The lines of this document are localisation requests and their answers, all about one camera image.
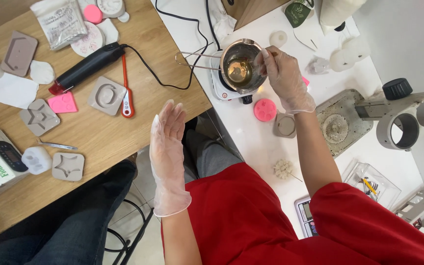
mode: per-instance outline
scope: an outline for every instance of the red shirt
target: red shirt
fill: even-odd
[[[320,236],[301,240],[274,191],[245,163],[185,187],[204,265],[424,264],[424,234],[348,184],[315,193],[310,211]]]

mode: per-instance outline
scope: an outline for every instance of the orange thermometer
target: orange thermometer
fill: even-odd
[[[124,87],[127,89],[127,93],[125,94],[122,102],[122,116],[130,118],[135,114],[135,110],[133,109],[132,90],[129,88],[129,84],[127,82],[127,66],[125,63],[125,54],[122,55],[122,68],[124,71]]]

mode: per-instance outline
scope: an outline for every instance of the hand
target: hand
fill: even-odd
[[[254,65],[260,75],[268,75],[269,84],[281,99],[287,113],[315,110],[315,101],[307,92],[296,58],[270,46],[258,54]]]
[[[181,144],[186,112],[172,99],[156,115],[150,131],[150,161],[156,182],[154,213],[158,217],[177,214],[191,204],[185,190],[184,154]]]

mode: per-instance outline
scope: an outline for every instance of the pink shape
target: pink shape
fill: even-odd
[[[305,77],[303,77],[302,76],[302,80],[303,80],[303,82],[305,83],[305,85],[306,86],[309,86],[309,84],[310,84],[310,81],[309,80],[307,80]]]
[[[253,107],[253,113],[259,121],[268,122],[276,116],[276,105],[271,99],[260,99]]]
[[[83,13],[86,20],[93,24],[99,24],[102,21],[102,11],[96,5],[87,5]]]
[[[61,94],[59,96],[48,99],[47,101],[49,102],[50,108],[55,113],[78,111],[76,102],[74,102],[73,93],[71,92],[67,92],[66,94]]]

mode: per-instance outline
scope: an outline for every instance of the pot handle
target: pot handle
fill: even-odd
[[[192,54],[192,55],[197,55],[197,56],[213,57],[213,58],[221,58],[220,56],[213,56],[213,55],[206,55],[206,54],[200,54],[200,53],[180,51],[180,52],[176,53],[176,56],[174,57],[176,62],[178,64],[182,65],[182,66],[190,66],[190,67],[197,67],[197,68],[204,68],[204,69],[211,69],[211,70],[219,70],[220,71],[219,68],[211,68],[211,67],[205,67],[205,66],[194,66],[194,65],[188,65],[188,64],[180,63],[180,62],[178,62],[178,54],[180,54],[180,53]]]

